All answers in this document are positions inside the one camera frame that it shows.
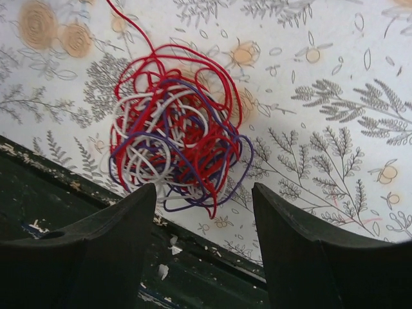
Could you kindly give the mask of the floral table mat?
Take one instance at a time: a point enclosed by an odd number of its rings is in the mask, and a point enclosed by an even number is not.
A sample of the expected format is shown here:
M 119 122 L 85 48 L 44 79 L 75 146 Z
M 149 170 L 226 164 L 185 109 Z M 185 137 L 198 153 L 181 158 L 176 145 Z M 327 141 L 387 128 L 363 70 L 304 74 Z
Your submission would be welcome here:
M 171 220 L 256 264 L 251 188 L 382 241 L 411 239 L 410 1 L 2 1 L 1 134 L 110 191 L 113 88 L 149 48 L 220 63 L 256 157 L 232 198 Z

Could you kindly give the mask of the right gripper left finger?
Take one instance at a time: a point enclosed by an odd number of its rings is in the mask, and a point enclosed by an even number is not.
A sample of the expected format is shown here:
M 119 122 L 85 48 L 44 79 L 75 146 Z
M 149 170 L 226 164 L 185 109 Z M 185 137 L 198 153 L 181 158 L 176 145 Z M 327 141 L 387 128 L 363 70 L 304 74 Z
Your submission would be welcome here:
M 149 183 L 39 239 L 1 243 L 2 308 L 134 308 L 156 207 Z

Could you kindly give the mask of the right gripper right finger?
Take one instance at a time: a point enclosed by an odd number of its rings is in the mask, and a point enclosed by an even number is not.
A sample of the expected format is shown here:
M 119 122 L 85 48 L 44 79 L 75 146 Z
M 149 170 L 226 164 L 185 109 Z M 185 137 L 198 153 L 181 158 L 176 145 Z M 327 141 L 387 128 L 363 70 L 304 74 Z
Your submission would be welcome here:
M 411 243 L 325 222 L 262 183 L 252 188 L 272 308 L 410 308 Z

